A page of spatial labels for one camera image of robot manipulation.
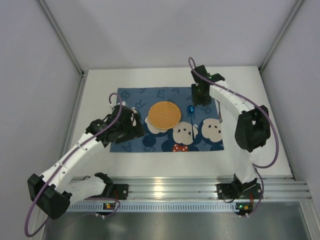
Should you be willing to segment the iridescent blue spoon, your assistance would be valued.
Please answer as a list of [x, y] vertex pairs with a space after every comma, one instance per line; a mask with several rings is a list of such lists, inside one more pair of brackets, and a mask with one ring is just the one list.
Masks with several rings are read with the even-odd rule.
[[194, 124], [193, 124], [193, 116], [195, 113], [195, 108], [193, 105], [189, 105], [187, 107], [187, 113], [190, 116], [190, 120], [191, 120], [191, 133], [192, 133], [192, 140], [195, 140], [195, 133], [194, 133]]

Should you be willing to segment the blue bear placemat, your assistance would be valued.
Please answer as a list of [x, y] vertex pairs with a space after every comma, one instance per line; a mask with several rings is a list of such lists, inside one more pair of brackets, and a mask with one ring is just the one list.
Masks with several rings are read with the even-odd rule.
[[[191, 118], [187, 108], [193, 104], [190, 87], [119, 88], [117, 93], [141, 115], [145, 136], [124, 143], [111, 144], [112, 153], [207, 152], [224, 149], [218, 110], [213, 100], [207, 106], [194, 107], [192, 138]], [[181, 111], [179, 124], [168, 130], [157, 129], [149, 122], [148, 112], [158, 102], [169, 101]]]

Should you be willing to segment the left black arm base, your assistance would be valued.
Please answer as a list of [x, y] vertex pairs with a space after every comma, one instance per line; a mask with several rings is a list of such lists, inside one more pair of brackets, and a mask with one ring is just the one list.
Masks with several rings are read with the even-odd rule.
[[97, 200], [97, 199], [116, 199], [116, 200], [126, 200], [129, 194], [128, 184], [114, 183], [114, 181], [108, 176], [100, 179], [105, 184], [105, 188], [100, 195], [94, 195], [87, 198], [87, 200]]

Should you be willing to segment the iridescent purple fork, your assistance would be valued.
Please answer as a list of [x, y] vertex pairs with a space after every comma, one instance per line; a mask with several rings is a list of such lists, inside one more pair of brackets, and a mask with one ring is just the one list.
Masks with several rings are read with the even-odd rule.
[[218, 106], [219, 123], [221, 124], [223, 122], [223, 119], [222, 119], [222, 113], [221, 113], [221, 103], [218, 100], [217, 100], [217, 106]]

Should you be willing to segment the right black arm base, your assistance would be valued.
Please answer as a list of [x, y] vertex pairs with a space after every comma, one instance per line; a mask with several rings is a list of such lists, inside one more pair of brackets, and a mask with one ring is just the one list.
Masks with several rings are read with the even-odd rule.
[[216, 185], [216, 190], [217, 198], [227, 202], [231, 200], [258, 200], [262, 193], [259, 183], [247, 190], [240, 190], [231, 183], [219, 183]]

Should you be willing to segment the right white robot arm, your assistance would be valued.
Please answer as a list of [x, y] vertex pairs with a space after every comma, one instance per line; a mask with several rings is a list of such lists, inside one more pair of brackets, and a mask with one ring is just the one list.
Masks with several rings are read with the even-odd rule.
[[195, 81], [192, 95], [201, 102], [215, 99], [236, 120], [234, 138], [240, 153], [231, 185], [243, 195], [257, 184], [254, 164], [271, 136], [270, 123], [258, 108], [236, 95], [220, 74], [210, 75], [204, 65], [195, 67], [191, 74]]

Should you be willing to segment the round woven wicker plate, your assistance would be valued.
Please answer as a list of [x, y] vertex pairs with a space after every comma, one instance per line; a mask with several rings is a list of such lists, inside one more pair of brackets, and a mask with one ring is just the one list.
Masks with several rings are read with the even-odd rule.
[[149, 122], [161, 130], [172, 129], [180, 122], [181, 117], [180, 108], [170, 101], [157, 102], [148, 111]]

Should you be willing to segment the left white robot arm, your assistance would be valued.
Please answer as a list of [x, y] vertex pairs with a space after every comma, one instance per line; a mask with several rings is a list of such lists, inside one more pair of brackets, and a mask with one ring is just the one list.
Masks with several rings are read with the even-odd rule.
[[71, 183], [96, 153], [110, 143], [124, 143], [145, 135], [140, 113], [124, 105], [116, 105], [105, 119], [90, 123], [80, 140], [51, 168], [27, 180], [30, 199], [52, 220], [61, 217], [69, 206], [90, 197], [108, 198], [113, 180], [98, 172], [88, 179]]

